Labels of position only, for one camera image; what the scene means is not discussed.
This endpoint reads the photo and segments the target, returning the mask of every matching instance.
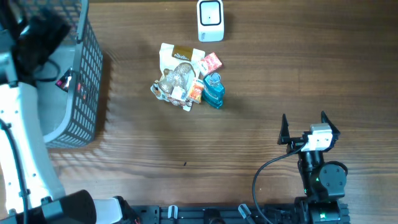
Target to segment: teal bottle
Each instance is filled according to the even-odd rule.
[[[203,91],[203,99],[212,107],[219,109],[223,105],[223,96],[225,89],[221,84],[221,75],[213,73],[205,77],[205,90]]]

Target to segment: wood grain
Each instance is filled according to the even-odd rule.
[[[98,136],[50,150],[67,193],[131,205],[252,203],[254,173],[285,152],[276,144],[282,114],[297,136],[325,110],[341,131],[325,160],[349,168],[342,201],[352,223],[398,222],[398,4],[225,1],[225,40],[210,44],[197,40],[195,4],[91,4],[105,54]],[[221,110],[203,103],[187,113],[155,98],[163,42],[217,53]],[[260,202],[303,195],[296,162],[261,174]]]

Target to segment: white device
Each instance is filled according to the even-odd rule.
[[[224,5],[222,0],[200,0],[197,4],[198,38],[202,42],[224,39]]]

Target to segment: cable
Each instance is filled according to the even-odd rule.
[[[259,176],[260,172],[261,172],[264,168],[266,168],[269,164],[271,164],[271,163],[273,163],[273,162],[276,162],[276,161],[278,161],[278,160],[284,159],[284,158],[286,158],[286,157],[289,157],[289,156],[291,156],[291,155],[294,155],[294,154],[298,153],[299,151],[301,151],[301,149],[302,149],[304,146],[305,146],[305,144],[303,144],[303,146],[302,146],[300,149],[297,149],[296,151],[293,151],[293,152],[291,152],[291,153],[289,153],[289,154],[286,154],[286,155],[283,155],[283,156],[279,156],[278,158],[275,158],[275,159],[271,159],[270,161],[268,161],[268,162],[266,162],[264,165],[262,165],[262,166],[257,170],[256,174],[254,175],[253,185],[252,185],[252,194],[253,194],[254,204],[256,205],[256,208],[257,208],[257,210],[259,211],[261,217],[262,217],[263,219],[265,219],[265,221],[268,222],[268,223],[270,223],[270,224],[272,224],[272,222],[269,221],[269,219],[266,217],[265,214],[263,214],[263,212],[261,211],[260,206],[259,206],[259,204],[258,204],[258,202],[257,202],[257,198],[256,198],[256,182],[257,182],[257,177]]]
[[[52,64],[56,69],[57,69],[57,75],[54,76],[53,78],[41,78],[41,79],[36,79],[36,81],[40,81],[40,82],[54,82],[55,80],[57,80],[58,76],[61,74],[61,67],[59,66],[59,64],[57,64],[56,62],[54,62],[51,59],[47,60],[48,63]],[[41,72],[43,70],[44,66],[41,66],[41,68],[39,69],[39,71],[37,72]]]
[[[15,145],[14,142],[14,138],[10,132],[10,126],[7,125],[1,118],[0,118],[0,128],[2,130],[4,130],[4,132],[6,133],[6,136],[8,138],[8,141],[10,143],[11,146],[11,150],[12,150],[12,155],[14,156],[14,160],[15,160],[15,167],[17,169],[17,175],[18,175],[18,180],[19,180],[19,188],[21,189],[21,197],[22,197],[22,203],[24,204],[24,223],[27,224],[28,223],[28,198],[27,198],[27,191],[26,191],[26,186],[25,186],[25,179],[22,175],[22,169],[21,169],[21,163],[19,162],[19,156],[18,156],[18,151],[17,151],[17,147]]]

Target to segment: plastic basket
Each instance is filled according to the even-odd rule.
[[[38,83],[39,119],[47,147],[81,147],[94,140],[103,71],[103,54],[88,21],[88,1],[23,0],[28,17],[41,7],[63,16],[71,31],[50,56],[59,64],[61,75],[72,70],[69,90],[53,83]],[[47,77],[55,69],[45,64],[38,76]]]

